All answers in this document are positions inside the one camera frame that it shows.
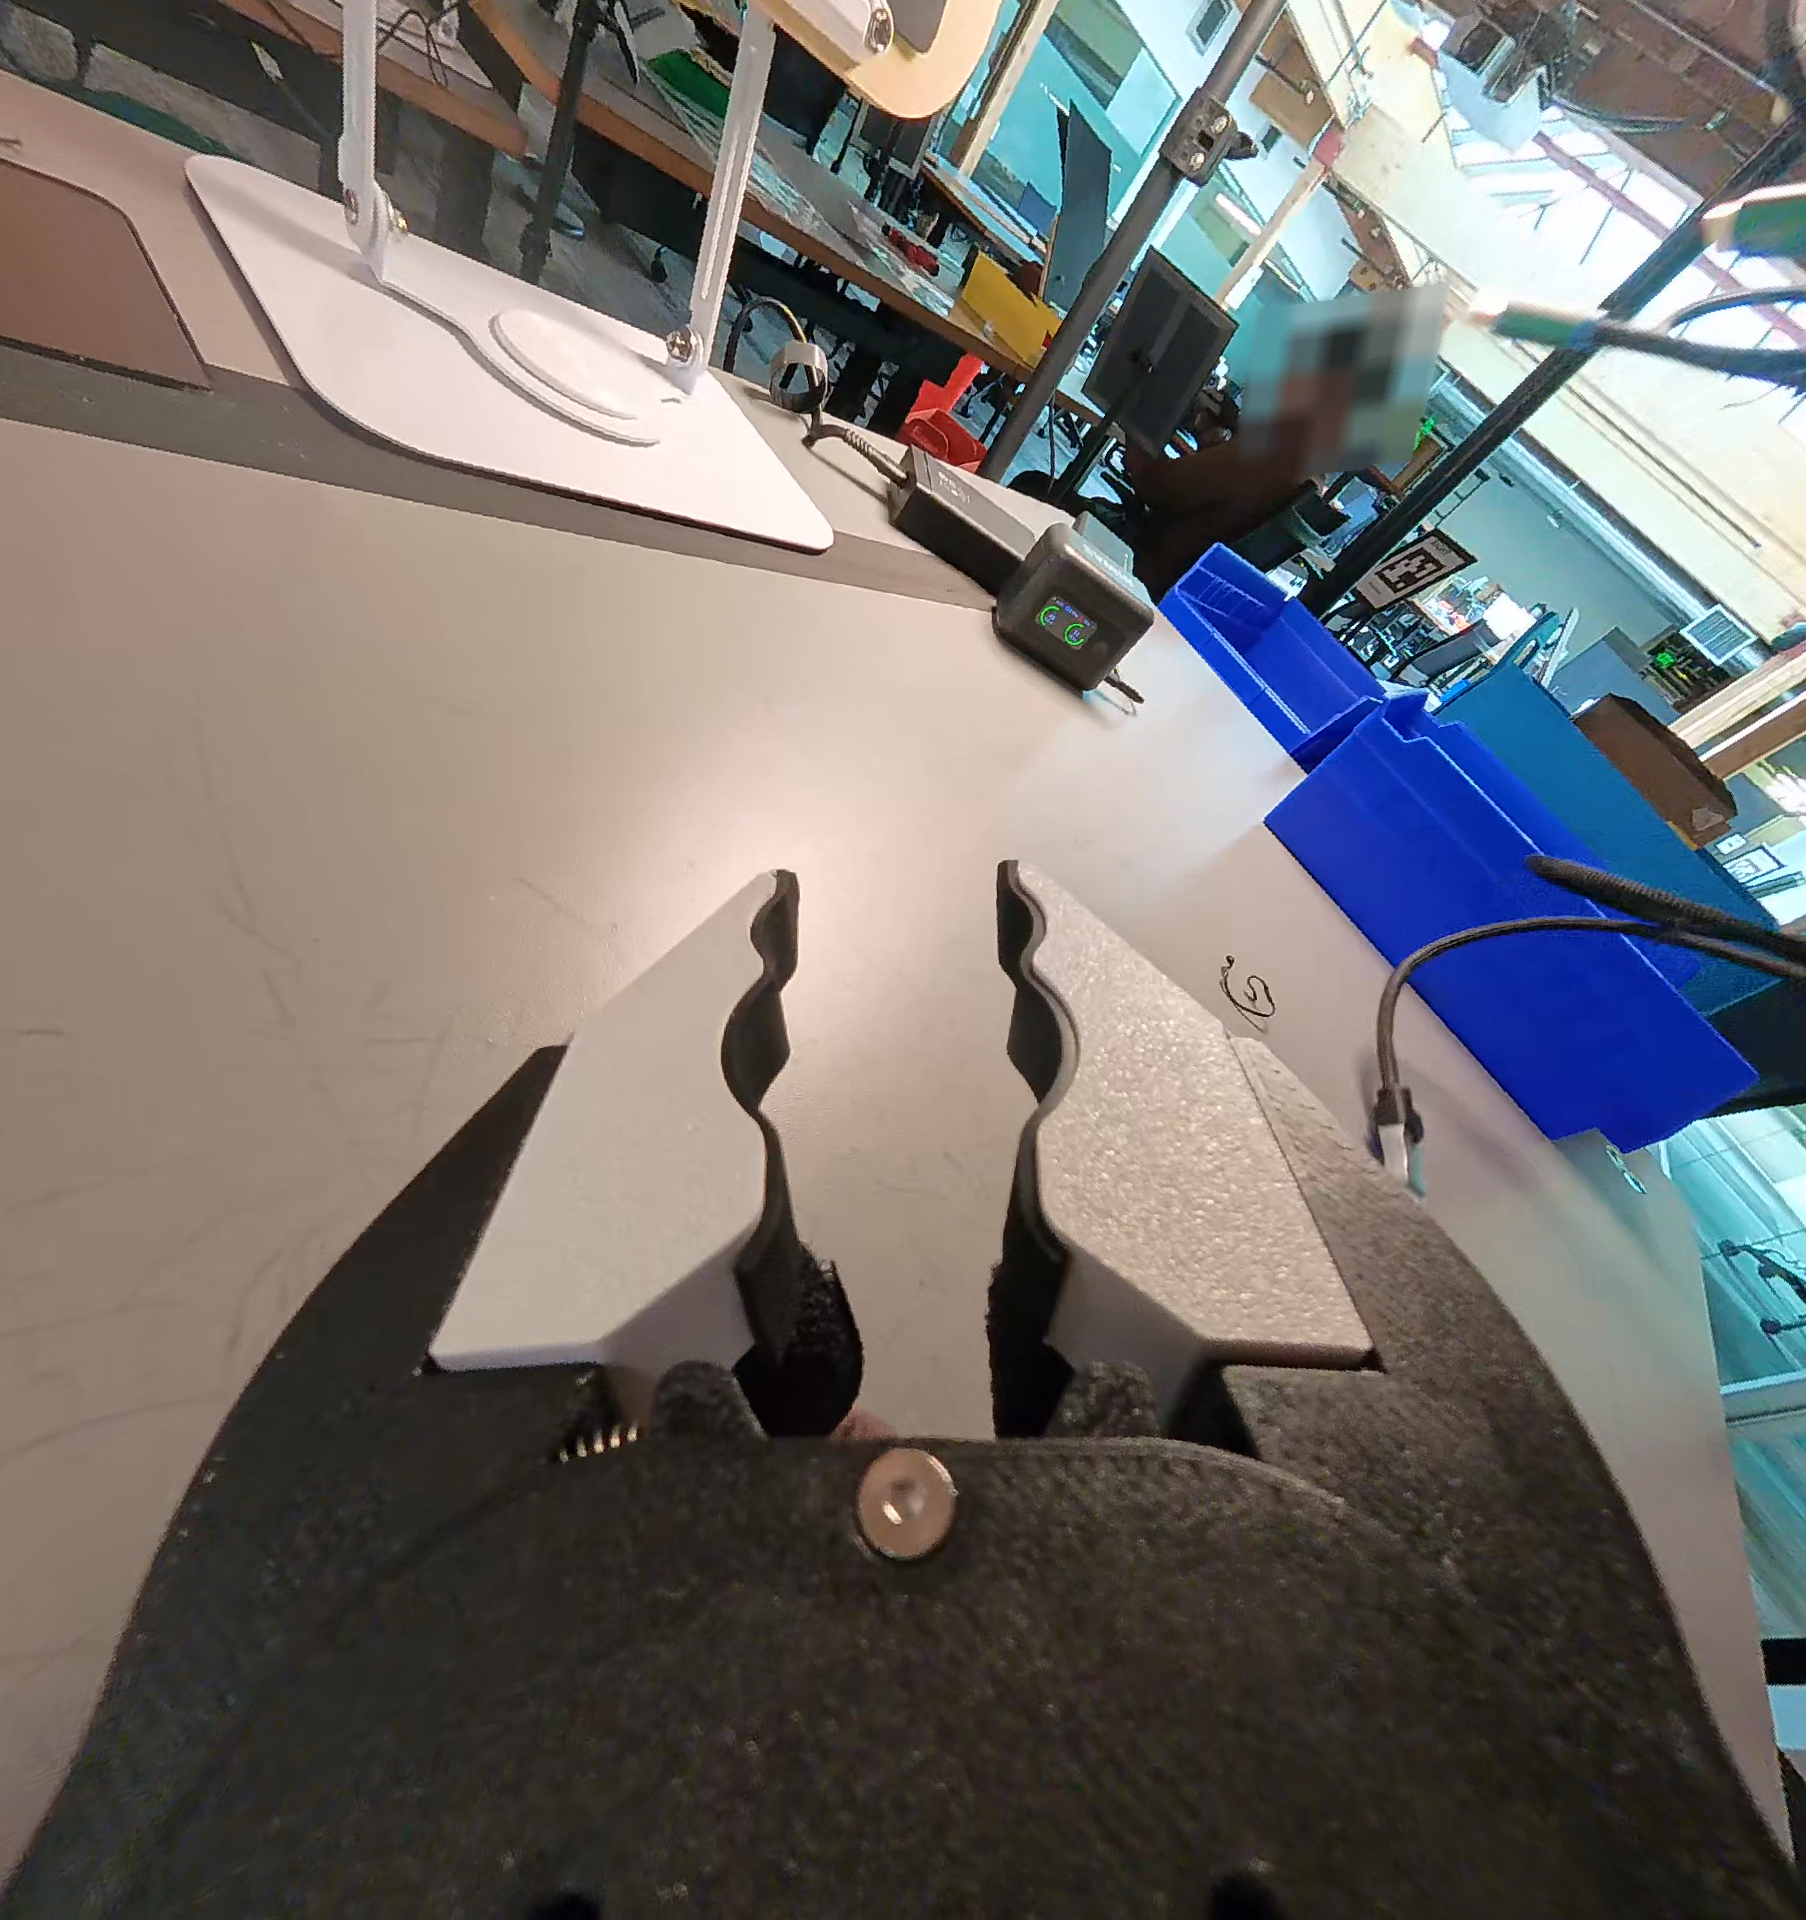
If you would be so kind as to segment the black monitor on stand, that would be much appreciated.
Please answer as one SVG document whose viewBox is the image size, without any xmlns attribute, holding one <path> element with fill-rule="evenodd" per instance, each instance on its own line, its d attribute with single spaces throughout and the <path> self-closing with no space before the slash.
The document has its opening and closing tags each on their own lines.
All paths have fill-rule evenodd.
<svg viewBox="0 0 1806 1920">
<path fill-rule="evenodd" d="M 1126 450 L 1162 450 L 1219 370 L 1238 317 L 1149 250 L 1085 376 Z"/>
</svg>

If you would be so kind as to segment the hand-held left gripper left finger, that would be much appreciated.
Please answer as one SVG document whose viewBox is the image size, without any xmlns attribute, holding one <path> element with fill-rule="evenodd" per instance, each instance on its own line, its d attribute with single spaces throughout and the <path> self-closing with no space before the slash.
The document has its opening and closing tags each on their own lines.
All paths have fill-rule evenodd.
<svg viewBox="0 0 1806 1920">
<path fill-rule="evenodd" d="M 577 1021 L 429 1340 L 444 1375 L 781 1358 L 803 1249 L 761 1111 L 790 1062 L 794 870 L 750 874 Z"/>
</svg>

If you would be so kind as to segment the wooden workbench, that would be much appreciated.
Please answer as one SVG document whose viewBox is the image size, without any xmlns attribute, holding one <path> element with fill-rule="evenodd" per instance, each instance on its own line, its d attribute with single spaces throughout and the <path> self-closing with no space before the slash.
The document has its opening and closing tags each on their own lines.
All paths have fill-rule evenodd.
<svg viewBox="0 0 1806 1920">
<path fill-rule="evenodd" d="M 644 448 L 648 414 L 663 402 L 682 402 L 677 372 L 687 362 L 665 342 L 638 333 L 633 345 L 618 345 L 605 322 L 580 309 L 558 305 L 555 333 L 580 345 L 580 370 L 589 372 L 587 398 L 566 396 L 542 376 L 542 362 L 519 362 L 498 333 L 500 317 L 527 317 L 528 295 L 510 278 L 463 258 L 444 245 L 415 237 L 388 199 L 376 184 L 358 184 L 358 160 L 373 160 L 373 104 L 376 104 L 376 37 L 382 19 L 373 4 L 339 4 L 339 85 L 346 85 L 346 131 L 339 171 L 346 202 L 291 199 L 291 226 L 279 252 L 260 252 L 260 243 L 277 228 L 277 206 L 237 202 L 233 181 L 212 177 L 208 166 L 191 166 L 187 181 L 195 202 L 212 214 L 224 250 L 237 258 L 248 295 L 265 305 L 268 324 L 283 349 L 302 355 L 314 336 L 315 349 L 335 349 L 346 333 L 368 336 L 373 324 L 388 324 L 398 309 L 432 322 L 458 336 L 495 382 L 539 402 L 555 417 L 566 417 L 609 443 Z M 571 119 L 580 135 L 587 160 L 622 153 L 644 177 L 627 184 L 622 172 L 592 172 L 589 202 L 609 214 L 618 202 L 638 202 L 657 181 L 676 181 L 677 195 L 701 202 L 690 219 L 690 237 L 713 237 L 718 214 L 718 159 L 690 141 L 690 130 L 676 119 L 676 91 L 665 91 L 648 67 L 622 79 L 618 66 L 587 60 L 587 78 Z M 376 252 L 362 252 L 362 228 L 368 226 L 368 199 L 382 206 Z M 738 206 L 738 226 L 781 243 L 800 264 L 753 258 L 735 245 L 722 273 L 735 288 L 794 285 L 794 305 L 815 309 L 820 283 L 845 283 L 866 288 L 904 324 L 898 345 L 877 336 L 866 355 L 907 365 L 910 356 L 940 370 L 940 355 L 976 355 L 989 370 L 1029 382 L 1037 370 L 1010 362 L 991 336 L 969 324 L 955 305 L 955 288 L 907 261 L 914 237 L 891 228 L 874 206 L 856 199 L 830 171 L 800 153 L 777 130 L 758 126 L 750 181 Z"/>
</svg>

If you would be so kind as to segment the brown cardboard sheet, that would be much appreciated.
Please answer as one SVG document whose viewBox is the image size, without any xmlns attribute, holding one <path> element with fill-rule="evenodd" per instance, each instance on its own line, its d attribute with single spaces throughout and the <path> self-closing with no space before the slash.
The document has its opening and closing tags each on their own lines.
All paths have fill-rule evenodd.
<svg viewBox="0 0 1806 1920">
<path fill-rule="evenodd" d="M 126 208 L 0 159 L 0 345 L 208 388 L 142 233 Z"/>
</svg>

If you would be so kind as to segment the black power adapter brick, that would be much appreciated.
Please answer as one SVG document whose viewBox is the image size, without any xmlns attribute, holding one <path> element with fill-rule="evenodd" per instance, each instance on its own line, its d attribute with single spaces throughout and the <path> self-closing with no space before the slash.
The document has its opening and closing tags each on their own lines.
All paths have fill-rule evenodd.
<svg viewBox="0 0 1806 1920">
<path fill-rule="evenodd" d="M 907 448 L 895 479 L 887 483 L 891 527 L 927 555 L 955 566 L 962 577 L 999 597 L 1037 531 L 1002 511 L 973 474 L 940 463 L 933 456 Z"/>
</svg>

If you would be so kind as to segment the grey black round device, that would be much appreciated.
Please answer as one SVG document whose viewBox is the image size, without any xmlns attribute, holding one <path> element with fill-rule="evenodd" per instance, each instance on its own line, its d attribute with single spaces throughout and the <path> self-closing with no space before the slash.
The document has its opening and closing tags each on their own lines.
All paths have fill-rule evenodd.
<svg viewBox="0 0 1806 1920">
<path fill-rule="evenodd" d="M 722 372 L 735 372 L 738 365 L 738 345 L 750 333 L 753 317 L 770 315 L 787 324 L 787 342 L 770 355 L 767 362 L 767 396 L 776 408 L 787 414 L 820 417 L 827 412 L 830 396 L 830 362 L 827 349 L 805 333 L 800 315 L 787 300 L 776 299 L 748 299 L 722 336 Z"/>
</svg>

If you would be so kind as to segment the small yellow bin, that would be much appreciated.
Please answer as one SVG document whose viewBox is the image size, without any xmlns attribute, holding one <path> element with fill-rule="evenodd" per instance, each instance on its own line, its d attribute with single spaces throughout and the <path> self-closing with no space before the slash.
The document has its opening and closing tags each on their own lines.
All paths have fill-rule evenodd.
<svg viewBox="0 0 1806 1920">
<path fill-rule="evenodd" d="M 976 333 L 991 336 L 1010 362 L 1037 370 L 1062 317 L 1022 295 L 1022 285 L 985 250 L 973 252 L 955 305 Z"/>
</svg>

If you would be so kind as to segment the red plastic bin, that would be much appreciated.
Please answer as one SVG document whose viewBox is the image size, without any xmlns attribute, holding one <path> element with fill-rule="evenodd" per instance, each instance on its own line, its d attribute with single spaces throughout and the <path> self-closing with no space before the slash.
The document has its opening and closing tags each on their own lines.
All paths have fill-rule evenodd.
<svg viewBox="0 0 1806 1920">
<path fill-rule="evenodd" d="M 989 448 L 962 425 L 959 408 L 985 372 L 989 362 L 962 355 L 944 382 L 923 382 L 904 414 L 904 425 L 895 430 L 895 443 L 976 474 L 989 460 Z"/>
</svg>

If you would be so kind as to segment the blue partition panel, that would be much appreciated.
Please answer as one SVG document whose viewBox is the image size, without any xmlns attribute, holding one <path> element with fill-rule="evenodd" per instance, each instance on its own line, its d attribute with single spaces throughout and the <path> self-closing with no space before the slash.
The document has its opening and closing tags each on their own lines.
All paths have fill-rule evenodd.
<svg viewBox="0 0 1806 1920">
<path fill-rule="evenodd" d="M 1578 731 L 1523 668 L 1491 668 L 1435 708 L 1521 781 L 1585 846 L 1583 859 L 1646 888 L 1775 926 L 1735 874 L 1656 815 L 1656 808 Z"/>
</svg>

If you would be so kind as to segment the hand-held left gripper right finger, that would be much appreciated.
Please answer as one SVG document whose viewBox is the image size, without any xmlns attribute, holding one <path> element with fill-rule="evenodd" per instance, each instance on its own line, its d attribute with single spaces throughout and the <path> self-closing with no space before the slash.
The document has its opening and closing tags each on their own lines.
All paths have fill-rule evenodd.
<svg viewBox="0 0 1806 1920">
<path fill-rule="evenodd" d="M 1162 1418 L 1222 1368 L 1367 1369 L 1377 1351 L 1265 1111 L 1195 996 L 1029 859 L 995 870 L 1017 1139 L 991 1269 L 991 1418 L 1050 1421 L 1097 1368 Z"/>
</svg>

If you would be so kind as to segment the brown cardboard box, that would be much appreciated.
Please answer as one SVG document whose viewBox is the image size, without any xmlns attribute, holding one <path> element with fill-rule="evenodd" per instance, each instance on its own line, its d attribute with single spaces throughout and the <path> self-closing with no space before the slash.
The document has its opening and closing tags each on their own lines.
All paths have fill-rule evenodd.
<svg viewBox="0 0 1806 1920">
<path fill-rule="evenodd" d="M 1728 785 L 1639 700 L 1601 695 L 1578 708 L 1570 725 L 1685 846 L 1710 846 L 1735 827 L 1738 801 Z"/>
</svg>

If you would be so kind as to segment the grey metal pole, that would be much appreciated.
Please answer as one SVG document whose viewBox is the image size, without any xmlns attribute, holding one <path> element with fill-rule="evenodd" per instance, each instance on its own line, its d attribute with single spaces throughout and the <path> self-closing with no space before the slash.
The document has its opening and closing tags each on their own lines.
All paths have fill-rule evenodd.
<svg viewBox="0 0 1806 1920">
<path fill-rule="evenodd" d="M 1159 219 L 1174 206 L 1174 199 L 1183 188 L 1205 188 L 1222 160 L 1252 159 L 1252 141 L 1231 111 L 1231 91 L 1244 85 L 1252 60 L 1262 60 L 1265 41 L 1280 24 L 1284 10 L 1284 0 L 1238 4 L 1229 41 L 1216 53 L 1216 66 L 1206 67 L 1205 85 L 1178 104 L 1173 130 L 1156 147 L 1150 171 L 1131 195 L 1123 221 L 1108 237 L 1102 252 L 1092 261 L 1050 345 L 1043 349 L 1037 372 L 1022 382 L 1017 412 L 995 430 L 981 479 L 1009 479 L 1010 460 L 1058 396 L 1062 372 L 1074 370 L 1092 324 L 1102 317 L 1108 300 L 1121 295 L 1123 278 L 1145 258 Z"/>
</svg>

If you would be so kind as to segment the black white marker tag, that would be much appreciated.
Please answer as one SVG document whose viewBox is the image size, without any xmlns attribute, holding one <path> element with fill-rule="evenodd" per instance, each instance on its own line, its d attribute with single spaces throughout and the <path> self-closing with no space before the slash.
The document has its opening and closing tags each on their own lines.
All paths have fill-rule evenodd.
<svg viewBox="0 0 1806 1920">
<path fill-rule="evenodd" d="M 1351 585 L 1351 597 L 1374 609 L 1394 609 L 1412 601 L 1418 594 L 1447 582 L 1453 576 L 1470 570 L 1478 557 L 1465 549 L 1458 539 L 1447 539 L 1441 527 L 1418 533 Z"/>
</svg>

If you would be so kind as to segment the wooden beam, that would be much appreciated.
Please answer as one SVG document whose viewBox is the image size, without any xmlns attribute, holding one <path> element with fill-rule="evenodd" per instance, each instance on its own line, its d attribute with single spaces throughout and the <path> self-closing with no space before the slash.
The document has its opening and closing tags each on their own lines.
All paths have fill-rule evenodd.
<svg viewBox="0 0 1806 1920">
<path fill-rule="evenodd" d="M 1672 734 L 1728 781 L 1806 734 L 1806 644 L 1715 691 L 1672 718 Z"/>
</svg>

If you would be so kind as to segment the dark grey power bank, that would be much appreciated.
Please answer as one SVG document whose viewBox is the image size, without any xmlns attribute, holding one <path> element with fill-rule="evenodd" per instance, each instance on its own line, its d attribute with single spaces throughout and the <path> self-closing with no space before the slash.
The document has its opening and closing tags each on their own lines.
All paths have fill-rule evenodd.
<svg viewBox="0 0 1806 1920">
<path fill-rule="evenodd" d="M 991 601 L 995 639 L 1074 695 L 1111 684 L 1150 621 L 1126 542 L 1092 514 L 1047 527 Z"/>
</svg>

